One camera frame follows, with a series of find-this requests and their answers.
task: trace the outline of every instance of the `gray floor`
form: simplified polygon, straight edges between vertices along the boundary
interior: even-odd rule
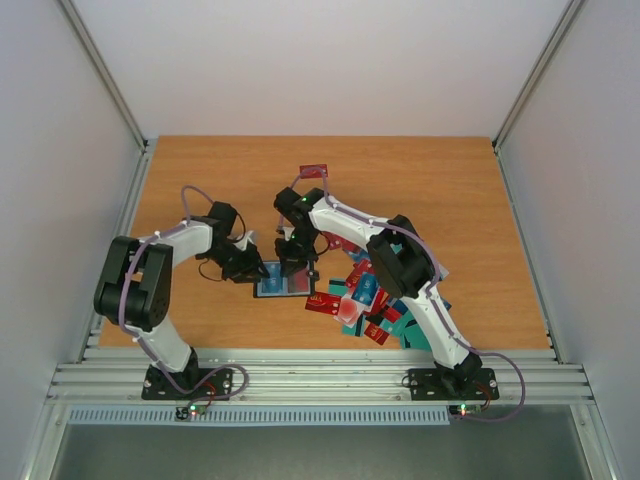
[[[590,478],[568,407],[438,427],[69,426],[55,479]]]

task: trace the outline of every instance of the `black cable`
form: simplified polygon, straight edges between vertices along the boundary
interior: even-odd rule
[[[222,278],[211,278],[208,275],[205,275],[204,273],[202,273],[202,267],[204,264],[209,263],[209,258],[207,258],[204,262],[201,262],[200,265],[198,265],[198,273],[200,274],[200,276],[202,278],[206,278],[207,280],[211,280],[212,282],[222,282]]]
[[[238,243],[239,241],[244,239],[244,236],[247,234],[247,225],[244,223],[244,218],[242,218],[242,215],[240,215],[239,212],[238,212],[238,217],[240,217],[240,222],[242,222],[242,235],[240,235],[240,238],[233,240],[231,243]]]

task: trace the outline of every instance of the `gray wall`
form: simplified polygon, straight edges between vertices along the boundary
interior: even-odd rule
[[[493,136],[567,0],[76,0],[164,135]]]
[[[52,0],[0,7],[0,478],[69,360],[136,147]]]
[[[550,316],[640,471],[640,3],[591,0],[503,154]]]

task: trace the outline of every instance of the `red card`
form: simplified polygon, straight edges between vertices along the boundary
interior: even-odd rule
[[[329,250],[336,250],[342,246],[342,241],[344,240],[342,237],[329,232],[322,232],[322,235],[324,235],[329,242]]]
[[[369,324],[367,329],[364,331],[364,334],[379,345],[384,345],[384,342],[389,338],[389,334],[387,332],[373,323]]]
[[[373,266],[371,265],[371,260],[368,258],[363,258],[356,264],[356,268],[353,269],[353,272],[349,274],[347,279],[345,280],[345,285],[348,289],[354,289],[358,285],[360,281],[360,277],[364,272],[368,272]]]
[[[331,295],[330,293],[316,292],[307,297],[305,309],[312,312],[326,313],[328,315],[336,315],[340,308],[341,297]]]
[[[376,296],[373,299],[373,303],[370,307],[368,307],[369,310],[365,310],[364,313],[366,313],[367,315],[376,315],[380,312],[385,303],[387,303],[388,298],[389,296],[387,295],[387,292],[385,292],[381,288],[378,288],[378,293],[376,293]]]
[[[329,169],[326,163],[317,163],[315,165],[300,165],[300,178],[322,178],[322,174],[318,170],[311,170],[309,172],[302,173],[306,168],[318,167],[324,171],[324,174],[329,176]]]
[[[391,323],[396,323],[402,314],[393,307],[388,307],[382,310],[382,316],[389,320]]]

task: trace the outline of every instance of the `metal frame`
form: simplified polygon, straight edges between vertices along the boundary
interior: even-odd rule
[[[502,183],[504,184],[505,191],[507,192],[507,199],[509,200],[509,206],[511,207],[513,222],[515,223],[516,229],[518,230],[518,237],[520,238],[520,244],[522,245],[522,250],[524,251],[524,256],[527,261],[527,266],[529,267],[529,275],[531,277],[531,282],[533,283],[533,287],[536,292],[536,299],[538,300],[538,306],[540,307],[540,312],[542,313],[545,326],[547,327],[547,335],[549,337],[551,347],[554,348],[556,351],[556,355],[558,356],[558,361],[564,362],[565,357],[563,352],[566,352],[566,349],[564,348],[564,343],[562,338],[558,336],[558,329],[554,328],[553,321],[550,318],[549,311],[545,303],[545,299],[544,299],[545,297],[542,292],[542,287],[540,286],[540,281],[538,280],[536,269],[534,268],[534,262],[531,257],[531,251],[529,250],[527,236],[524,233],[522,223],[520,223],[520,218],[518,215],[518,207],[513,198],[513,193],[510,187],[508,172],[507,172],[507,169],[505,168],[500,148],[496,147],[495,152],[496,152],[496,160],[498,162],[498,167],[500,168],[500,175],[502,176]]]
[[[142,187],[147,180],[151,160],[155,153],[157,143],[157,139],[148,141],[147,146],[138,157],[138,161],[131,178],[131,183],[127,190],[127,197],[122,206],[122,210],[120,211],[120,215],[118,216],[118,220],[116,221],[115,228],[111,235],[112,237],[127,234],[131,230],[133,220],[135,218],[135,212],[138,209],[138,204],[140,203]],[[84,332],[80,336],[80,342],[75,347],[72,347],[72,351],[75,352],[72,355],[72,358],[75,358],[76,361],[80,361],[82,359],[82,355],[84,354],[84,350],[87,345],[90,345],[92,342],[96,342],[96,336],[99,336],[102,332],[102,317],[95,312],[93,304],[91,304],[86,313],[83,325]]]
[[[91,34],[89,33],[89,30],[87,30],[87,27],[82,21],[82,17],[80,16],[80,13],[78,12],[78,9],[76,8],[74,2],[72,0],[56,0],[56,3],[58,4],[65,18],[69,22],[69,26],[71,27],[71,30],[73,30],[73,33],[76,34],[76,37],[80,42],[80,45],[82,46],[85,53],[89,57],[89,61],[91,62],[93,67],[96,69],[96,73],[98,74],[98,77],[104,84],[105,88],[107,89],[107,92],[109,93],[109,96],[111,97],[111,99],[116,105],[116,108],[120,112],[120,115],[122,115],[122,118],[124,119],[125,123],[129,127],[129,130],[131,131],[131,135],[133,136],[134,140],[136,141],[136,143],[141,149],[144,149],[146,146],[146,140],[144,138],[142,130],[140,130],[140,127],[138,126],[138,122],[136,122],[136,119],[131,113],[131,110],[129,109],[129,107],[127,106],[127,102],[124,100],[124,97],[122,96],[122,93],[118,88],[118,85],[116,84],[115,80],[111,76],[111,73],[109,72],[109,69],[107,68],[106,63],[104,62],[102,55],[100,55],[100,52],[98,51],[98,47],[96,47],[96,44],[91,38]]]
[[[547,71],[551,60],[558,52],[558,48],[560,48],[562,41],[569,33],[571,26],[574,24],[585,3],[586,0],[569,0],[567,3],[567,6],[562,12],[558,23],[556,23],[549,40],[547,40],[547,44],[536,59],[531,73],[529,73],[529,76],[524,82],[516,101],[507,114],[507,118],[505,118],[500,130],[498,130],[498,134],[493,142],[496,147],[500,147],[504,144],[509,132],[520,117],[520,113],[522,113],[527,101],[535,91],[535,88],[542,79],[542,76]]]
[[[125,205],[114,231],[115,235],[128,233],[138,207],[156,142],[145,140],[73,1],[56,0],[56,2],[142,149]],[[617,479],[620,478],[620,474],[615,456],[585,372],[581,365],[561,363],[564,351],[562,339],[558,338],[552,328],[553,322],[544,304],[533,261],[518,219],[517,208],[511,195],[508,175],[500,157],[500,145],[517,121],[584,3],[585,0],[568,2],[494,142],[514,221],[526,254],[540,308],[549,329],[551,343],[551,348],[548,350],[516,350],[502,353],[513,358],[523,371],[527,386],[527,405],[571,406],[577,435],[592,477]],[[24,479],[50,478],[58,451],[62,446],[66,426],[70,420],[75,421],[77,415],[73,414],[78,408],[100,410],[104,407],[111,412],[128,409],[134,414],[145,409],[167,408],[167,402],[140,400],[140,385],[149,363],[144,353],[136,347],[99,347],[102,320],[93,312],[87,316],[86,325],[86,335],[83,338],[84,342],[78,348],[77,362],[59,365],[56,369],[38,421],[34,435],[35,441],[22,475]],[[321,404],[325,409],[357,407],[358,411],[369,409],[406,413],[419,408],[443,409],[447,404],[447,402],[411,402],[409,391],[402,385],[407,369],[433,363],[432,356],[424,351],[203,349],[198,353],[201,366],[238,362],[248,367],[251,384],[243,395],[233,398],[225,405],[224,408],[229,411],[251,412],[252,409],[265,411],[265,409],[282,406],[309,409],[318,408],[315,405]],[[496,370],[502,396],[495,404],[517,404],[520,398],[520,386],[515,373],[499,360],[487,358],[485,364]]]

